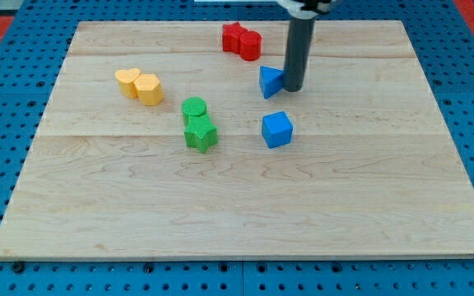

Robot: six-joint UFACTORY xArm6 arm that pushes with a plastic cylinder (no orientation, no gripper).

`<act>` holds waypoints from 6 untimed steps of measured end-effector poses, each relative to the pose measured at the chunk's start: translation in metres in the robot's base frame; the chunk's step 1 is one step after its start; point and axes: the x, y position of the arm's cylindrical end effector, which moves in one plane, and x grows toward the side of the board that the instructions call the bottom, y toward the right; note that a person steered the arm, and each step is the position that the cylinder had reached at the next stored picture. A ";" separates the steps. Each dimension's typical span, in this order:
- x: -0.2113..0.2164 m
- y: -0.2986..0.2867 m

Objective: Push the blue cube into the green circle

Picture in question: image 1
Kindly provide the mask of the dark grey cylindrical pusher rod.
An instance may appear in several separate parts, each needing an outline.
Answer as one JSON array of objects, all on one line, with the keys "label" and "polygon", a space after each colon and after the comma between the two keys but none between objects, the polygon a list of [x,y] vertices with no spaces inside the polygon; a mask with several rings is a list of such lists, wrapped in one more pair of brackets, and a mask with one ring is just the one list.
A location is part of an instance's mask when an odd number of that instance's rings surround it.
[{"label": "dark grey cylindrical pusher rod", "polygon": [[289,92],[302,89],[314,23],[315,18],[290,18],[283,67],[283,87]]}]

